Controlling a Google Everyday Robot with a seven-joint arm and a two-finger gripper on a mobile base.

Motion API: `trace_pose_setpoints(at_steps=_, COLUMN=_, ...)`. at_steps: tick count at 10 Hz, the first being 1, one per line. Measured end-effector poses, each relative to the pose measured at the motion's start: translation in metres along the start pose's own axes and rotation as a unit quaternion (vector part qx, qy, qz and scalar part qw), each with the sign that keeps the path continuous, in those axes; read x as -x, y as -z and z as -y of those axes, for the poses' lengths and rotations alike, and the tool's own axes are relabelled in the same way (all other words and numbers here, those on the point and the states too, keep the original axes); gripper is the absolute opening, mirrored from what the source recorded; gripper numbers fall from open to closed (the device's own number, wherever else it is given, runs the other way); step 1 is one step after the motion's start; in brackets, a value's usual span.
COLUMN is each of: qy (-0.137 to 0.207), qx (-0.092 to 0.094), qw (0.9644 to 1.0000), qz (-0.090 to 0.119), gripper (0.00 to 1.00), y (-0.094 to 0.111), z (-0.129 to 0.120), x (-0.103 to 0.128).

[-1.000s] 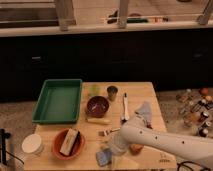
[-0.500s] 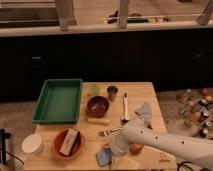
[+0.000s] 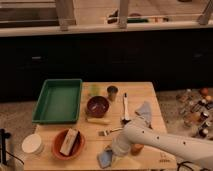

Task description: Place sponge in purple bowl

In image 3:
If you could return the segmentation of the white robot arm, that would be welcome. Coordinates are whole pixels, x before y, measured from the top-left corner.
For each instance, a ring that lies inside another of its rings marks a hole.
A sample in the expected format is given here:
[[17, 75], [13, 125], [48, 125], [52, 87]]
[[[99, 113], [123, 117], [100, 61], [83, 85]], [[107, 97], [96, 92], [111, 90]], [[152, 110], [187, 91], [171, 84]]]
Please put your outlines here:
[[167, 134], [150, 129], [143, 117], [135, 117], [112, 140], [116, 156], [125, 156], [132, 144], [151, 146], [213, 171], [213, 141]]

